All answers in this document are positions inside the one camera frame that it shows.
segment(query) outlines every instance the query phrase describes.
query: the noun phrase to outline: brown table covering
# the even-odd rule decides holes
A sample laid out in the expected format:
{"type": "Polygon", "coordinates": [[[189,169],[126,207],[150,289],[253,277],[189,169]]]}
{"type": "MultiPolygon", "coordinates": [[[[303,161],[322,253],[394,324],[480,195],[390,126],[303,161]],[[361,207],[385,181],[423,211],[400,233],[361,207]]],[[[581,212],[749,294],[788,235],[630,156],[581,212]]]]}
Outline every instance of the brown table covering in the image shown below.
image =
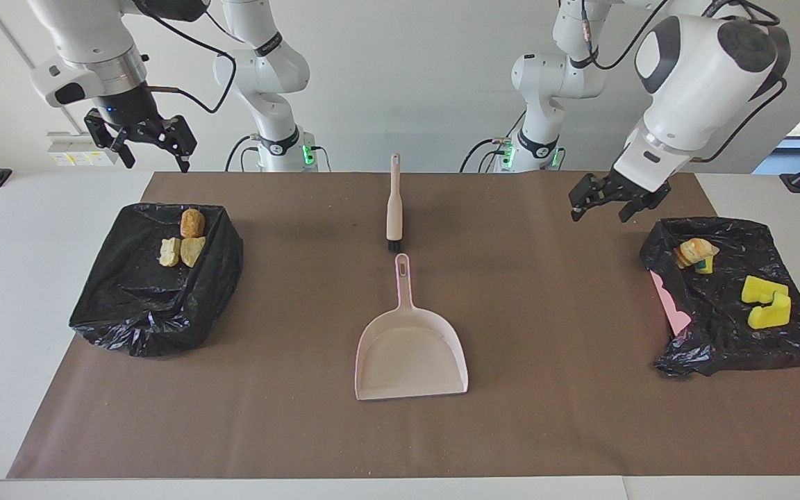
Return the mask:
{"type": "Polygon", "coordinates": [[[455,326],[470,390],[375,402],[353,358],[397,303],[388,175],[153,175],[145,201],[226,206],[239,288],[175,358],[76,338],[9,477],[800,475],[800,368],[651,366],[669,327],[638,249],[658,218],[714,215],[695,177],[574,224],[581,175],[404,175],[414,300],[455,326]]]}

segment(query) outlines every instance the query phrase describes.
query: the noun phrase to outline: tabletop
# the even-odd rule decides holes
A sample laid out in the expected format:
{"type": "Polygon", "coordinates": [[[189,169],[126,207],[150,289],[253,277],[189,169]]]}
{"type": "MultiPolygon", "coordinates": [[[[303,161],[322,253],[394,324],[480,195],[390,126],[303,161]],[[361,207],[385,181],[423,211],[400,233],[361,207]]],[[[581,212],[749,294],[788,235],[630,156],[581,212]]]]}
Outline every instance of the tabletop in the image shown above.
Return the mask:
{"type": "MultiPolygon", "coordinates": [[[[149,173],[16,173],[0,190],[0,480],[73,338],[65,317],[122,206],[149,173]],[[56,246],[58,262],[48,259],[56,246]],[[34,325],[26,328],[29,322],[34,325]]],[[[764,222],[800,289],[800,195],[776,177],[698,175],[718,215],[764,222]]],[[[788,498],[800,477],[558,477],[458,480],[0,481],[0,497],[788,498]]]]}

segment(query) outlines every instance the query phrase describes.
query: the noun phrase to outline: yellow foam piece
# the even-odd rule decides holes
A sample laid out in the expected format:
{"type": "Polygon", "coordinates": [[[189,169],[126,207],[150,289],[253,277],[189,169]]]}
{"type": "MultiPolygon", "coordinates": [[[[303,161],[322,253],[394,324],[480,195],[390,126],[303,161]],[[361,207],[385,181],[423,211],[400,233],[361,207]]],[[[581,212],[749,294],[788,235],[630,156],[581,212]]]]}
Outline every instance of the yellow foam piece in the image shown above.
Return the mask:
{"type": "Polygon", "coordinates": [[[742,287],[742,301],[744,303],[771,303],[774,293],[787,295],[787,285],[781,285],[756,276],[746,276],[746,283],[742,287]]]}
{"type": "Polygon", "coordinates": [[[768,307],[758,306],[749,313],[749,326],[753,329],[788,325],[792,315],[792,299],[774,292],[774,301],[768,307]]]}
{"type": "Polygon", "coordinates": [[[715,256],[708,256],[693,266],[697,274],[712,274],[714,272],[715,256]]]}

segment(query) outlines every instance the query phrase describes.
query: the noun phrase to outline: trash bag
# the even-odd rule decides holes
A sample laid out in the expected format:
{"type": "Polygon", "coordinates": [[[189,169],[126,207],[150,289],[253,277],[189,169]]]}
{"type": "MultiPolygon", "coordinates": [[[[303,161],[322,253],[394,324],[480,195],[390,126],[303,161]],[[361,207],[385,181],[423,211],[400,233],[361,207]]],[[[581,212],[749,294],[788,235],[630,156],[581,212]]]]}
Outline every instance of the trash bag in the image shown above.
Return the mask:
{"type": "Polygon", "coordinates": [[[120,211],[98,253],[69,325],[91,344],[131,356],[193,349],[210,330],[242,273],[242,238],[223,206],[136,203],[120,211]],[[165,238],[181,237],[181,213],[206,218],[206,245],[190,268],[159,265],[165,238]]]}
{"type": "Polygon", "coordinates": [[[672,333],[666,352],[654,362],[660,371],[668,376],[710,376],[718,370],[800,367],[800,294],[767,226],[718,217],[662,219],[644,241],[641,260],[661,278],[676,309],[691,319],[678,335],[672,333]],[[721,250],[713,274],[677,268],[672,249],[697,237],[721,250]],[[740,301],[747,275],[788,285],[790,323],[762,330],[749,327],[755,304],[740,301]]]}

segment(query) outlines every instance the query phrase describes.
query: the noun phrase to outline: pink dustpan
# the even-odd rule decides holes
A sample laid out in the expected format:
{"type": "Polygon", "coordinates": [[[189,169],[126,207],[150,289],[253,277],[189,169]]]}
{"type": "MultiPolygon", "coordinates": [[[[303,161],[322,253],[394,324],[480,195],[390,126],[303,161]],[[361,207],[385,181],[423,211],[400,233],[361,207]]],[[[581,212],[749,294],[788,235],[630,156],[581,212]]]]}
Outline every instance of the pink dustpan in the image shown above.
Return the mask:
{"type": "Polygon", "coordinates": [[[366,326],[356,347],[356,398],[391,399],[467,392],[467,366],[453,326],[413,305],[409,256],[398,254],[397,309],[366,326]]]}

